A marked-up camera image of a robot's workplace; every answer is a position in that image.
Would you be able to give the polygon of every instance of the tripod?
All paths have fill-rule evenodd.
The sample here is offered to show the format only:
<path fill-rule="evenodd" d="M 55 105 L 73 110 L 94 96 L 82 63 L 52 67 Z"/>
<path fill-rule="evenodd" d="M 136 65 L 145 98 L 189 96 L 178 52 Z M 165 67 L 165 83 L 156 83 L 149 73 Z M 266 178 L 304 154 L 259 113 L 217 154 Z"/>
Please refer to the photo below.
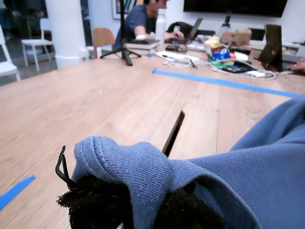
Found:
<path fill-rule="evenodd" d="M 122 52 L 122 59 L 124 59 L 126 61 L 126 64 L 128 66 L 132 66 L 132 61 L 131 61 L 129 55 L 134 54 L 137 57 L 141 57 L 141 55 L 139 55 L 139 54 L 137 54 L 137 53 L 135 53 L 131 50 L 128 50 L 127 48 L 124 47 L 124 44 L 125 44 L 124 0 L 120 1 L 120 8 L 121 8 L 121 46 L 120 46 L 120 48 L 118 48 L 115 51 L 112 51 L 112 52 L 109 52 L 105 55 L 102 55 L 101 58 L 103 58 L 105 56 L 108 56 L 108 55 L 111 55 L 111 54 L 116 54 L 118 52 Z"/>

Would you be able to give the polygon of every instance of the cardboard box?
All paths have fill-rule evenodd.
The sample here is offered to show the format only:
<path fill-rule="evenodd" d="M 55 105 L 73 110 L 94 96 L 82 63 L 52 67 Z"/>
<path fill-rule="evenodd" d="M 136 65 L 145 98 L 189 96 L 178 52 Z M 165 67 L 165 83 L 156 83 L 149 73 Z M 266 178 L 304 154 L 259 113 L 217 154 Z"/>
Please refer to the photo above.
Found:
<path fill-rule="evenodd" d="M 237 29 L 236 32 L 223 33 L 220 40 L 232 46 L 242 46 L 249 44 L 251 35 L 251 29 Z"/>

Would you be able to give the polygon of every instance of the white chair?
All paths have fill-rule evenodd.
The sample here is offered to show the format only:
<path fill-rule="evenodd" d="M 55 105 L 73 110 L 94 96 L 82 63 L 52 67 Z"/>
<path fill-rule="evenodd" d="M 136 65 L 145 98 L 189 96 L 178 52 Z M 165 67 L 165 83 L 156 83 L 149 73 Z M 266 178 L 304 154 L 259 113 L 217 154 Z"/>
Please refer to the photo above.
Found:
<path fill-rule="evenodd" d="M 6 45 L 5 45 L 5 39 L 4 39 L 4 35 L 3 35 L 1 25 L 0 25 L 0 45 L 3 49 L 5 58 L 7 60 L 7 61 L 4 61 L 4 62 L 0 62 L 0 77 L 5 76 L 5 75 L 13 75 L 14 74 L 14 75 L 16 75 L 17 81 L 20 81 L 21 78 L 20 78 L 18 69 L 14 64 L 12 64 L 9 51 L 8 51 Z"/>
<path fill-rule="evenodd" d="M 47 46 L 46 45 L 53 45 L 52 41 L 44 39 L 44 31 L 51 31 L 51 24 L 48 18 L 41 18 L 40 19 L 40 29 L 41 29 L 41 39 L 27 39 L 27 40 L 21 40 L 22 43 L 22 49 L 23 49 L 23 55 L 24 55 L 24 61 L 25 61 L 25 66 L 28 67 L 28 59 L 27 59 L 27 54 L 25 52 L 25 46 L 31 46 L 33 49 L 33 55 L 34 55 L 34 60 L 35 60 L 35 65 L 36 69 L 39 72 L 39 65 L 37 61 L 37 54 L 35 50 L 35 46 L 43 46 L 47 56 L 49 58 L 49 61 L 51 62 L 51 57 L 48 52 Z"/>

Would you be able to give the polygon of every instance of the blue painter's tape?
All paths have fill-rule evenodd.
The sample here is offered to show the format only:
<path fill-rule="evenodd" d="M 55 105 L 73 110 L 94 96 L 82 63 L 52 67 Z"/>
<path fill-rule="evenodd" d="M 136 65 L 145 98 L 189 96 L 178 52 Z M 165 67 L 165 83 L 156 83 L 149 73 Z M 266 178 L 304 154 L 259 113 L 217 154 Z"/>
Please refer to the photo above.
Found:
<path fill-rule="evenodd" d="M 205 82 L 205 83 L 213 83 L 213 84 L 222 85 L 222 86 L 235 87 L 235 88 L 240 88 L 240 89 L 269 93 L 269 94 L 283 95 L 283 96 L 287 96 L 287 97 L 296 97 L 299 95 L 299 94 L 295 94 L 295 93 L 278 91 L 278 90 L 269 89 L 269 88 L 265 88 L 265 87 L 257 87 L 257 86 L 233 82 L 233 81 L 229 81 L 229 80 L 221 80 L 221 79 L 214 79 L 214 78 L 208 78 L 208 77 L 203 77 L 203 76 L 188 75 L 188 74 L 183 74 L 183 73 L 160 71 L 160 70 L 157 70 L 156 68 L 152 72 L 155 74 L 167 75 L 167 76 L 177 77 L 177 78 L 181 78 L 181 79 L 195 80 L 195 81 L 200 81 L 200 82 Z"/>
<path fill-rule="evenodd" d="M 32 175 L 24 180 L 18 182 L 14 187 L 12 187 L 9 191 L 0 196 L 0 211 L 10 203 L 24 188 L 29 185 L 35 176 Z"/>

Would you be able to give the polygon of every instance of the laptop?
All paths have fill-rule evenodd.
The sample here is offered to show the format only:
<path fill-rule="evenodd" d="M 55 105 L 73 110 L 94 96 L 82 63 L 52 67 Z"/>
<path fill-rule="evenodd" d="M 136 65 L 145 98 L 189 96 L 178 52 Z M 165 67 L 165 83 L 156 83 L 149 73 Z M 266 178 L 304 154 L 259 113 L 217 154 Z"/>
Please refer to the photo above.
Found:
<path fill-rule="evenodd" d="M 272 71 L 289 71 L 288 66 L 297 63 L 302 57 L 285 55 L 282 51 L 282 27 L 280 25 L 266 25 L 266 46 L 262 51 L 259 61 L 265 69 Z"/>
<path fill-rule="evenodd" d="M 187 38 L 185 39 L 181 39 L 181 38 L 170 38 L 170 39 L 166 39 L 164 42 L 165 43 L 169 43 L 169 44 L 186 44 L 188 41 L 191 41 L 194 39 L 196 32 L 201 24 L 201 22 L 203 21 L 203 18 L 198 18 L 195 25 L 193 26 L 190 34 L 187 36 Z"/>

